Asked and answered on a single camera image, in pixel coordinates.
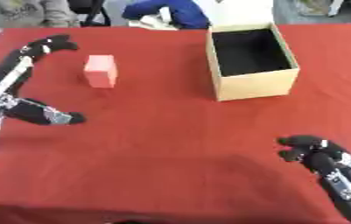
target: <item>red table surface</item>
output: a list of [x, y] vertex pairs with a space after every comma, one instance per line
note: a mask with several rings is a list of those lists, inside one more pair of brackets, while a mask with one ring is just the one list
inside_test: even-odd
[[[351, 150], [351, 24], [280, 30], [301, 65], [291, 94], [228, 102], [214, 100], [205, 31], [5, 31], [0, 59], [71, 34], [81, 49], [40, 61], [21, 96], [88, 122], [5, 122], [0, 223], [347, 223], [311, 173], [277, 156], [275, 138], [314, 134]], [[115, 55], [114, 89], [88, 86], [90, 54]]]

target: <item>blue cloth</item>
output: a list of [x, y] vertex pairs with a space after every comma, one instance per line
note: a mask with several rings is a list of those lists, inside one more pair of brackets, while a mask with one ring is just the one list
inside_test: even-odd
[[138, 20], [146, 15], [158, 14], [165, 6], [170, 8], [173, 23], [181, 29], [207, 29], [209, 20], [192, 0], [144, 0], [126, 6], [123, 17]]

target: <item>mechanical hand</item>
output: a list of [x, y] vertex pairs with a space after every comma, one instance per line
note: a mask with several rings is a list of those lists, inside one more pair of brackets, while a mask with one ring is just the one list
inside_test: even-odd
[[319, 176], [335, 207], [351, 221], [351, 153], [329, 140], [315, 136], [279, 138], [288, 147], [278, 154], [286, 162], [298, 161]]
[[60, 50], [77, 50], [68, 35], [43, 38], [12, 51], [0, 63], [0, 128], [5, 116], [29, 123], [53, 125], [83, 123], [79, 113], [63, 113], [43, 102], [18, 98], [18, 90], [32, 75], [34, 63]]

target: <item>open box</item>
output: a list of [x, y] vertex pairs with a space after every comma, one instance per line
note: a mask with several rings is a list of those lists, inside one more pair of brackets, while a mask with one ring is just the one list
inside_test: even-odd
[[287, 95], [299, 72], [273, 23], [210, 28], [207, 57], [218, 101]]

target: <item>red cube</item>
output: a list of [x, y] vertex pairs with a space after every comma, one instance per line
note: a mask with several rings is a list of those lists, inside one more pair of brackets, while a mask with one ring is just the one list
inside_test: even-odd
[[93, 88], [113, 88], [117, 70], [113, 55], [89, 55], [84, 74]]

